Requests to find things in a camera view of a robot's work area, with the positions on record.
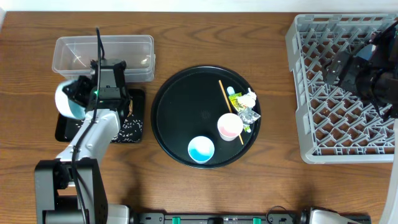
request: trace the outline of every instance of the black speckled item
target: black speckled item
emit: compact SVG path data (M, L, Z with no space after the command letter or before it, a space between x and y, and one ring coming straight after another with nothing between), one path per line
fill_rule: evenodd
M112 142L137 143L142 139L145 93L142 90L130 89L129 94L132 100L132 115L123 122L119 133L112 139ZM66 118L59 114L55 139L61 142L70 142L82 124L81 120Z

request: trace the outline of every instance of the yellow packet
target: yellow packet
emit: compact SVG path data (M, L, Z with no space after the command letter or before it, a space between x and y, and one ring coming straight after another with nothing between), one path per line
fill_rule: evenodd
M241 105L238 103L239 96L242 96L242 93L235 93L235 94L229 95L229 97L228 97L231 104L234 106L234 108L237 112L240 112L246 108L244 105Z

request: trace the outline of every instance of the green clip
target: green clip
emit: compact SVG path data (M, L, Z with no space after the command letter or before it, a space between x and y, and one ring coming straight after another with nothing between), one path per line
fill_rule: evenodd
M180 217L173 217L172 224L180 224L181 218Z
M253 218L253 224L261 224L261 218Z

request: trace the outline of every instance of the gray dish rack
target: gray dish rack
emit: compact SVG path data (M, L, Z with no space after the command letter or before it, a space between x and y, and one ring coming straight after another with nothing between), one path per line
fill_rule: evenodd
M301 14L285 36L293 72L300 153L309 164L392 162L394 120L322 80L321 68L339 51L355 51L398 14Z

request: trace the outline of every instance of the blue cup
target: blue cup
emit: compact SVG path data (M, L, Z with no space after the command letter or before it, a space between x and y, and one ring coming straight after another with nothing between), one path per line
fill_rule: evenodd
M204 136L193 138L188 145L189 156L199 164L204 164L209 161L214 155L213 142Z

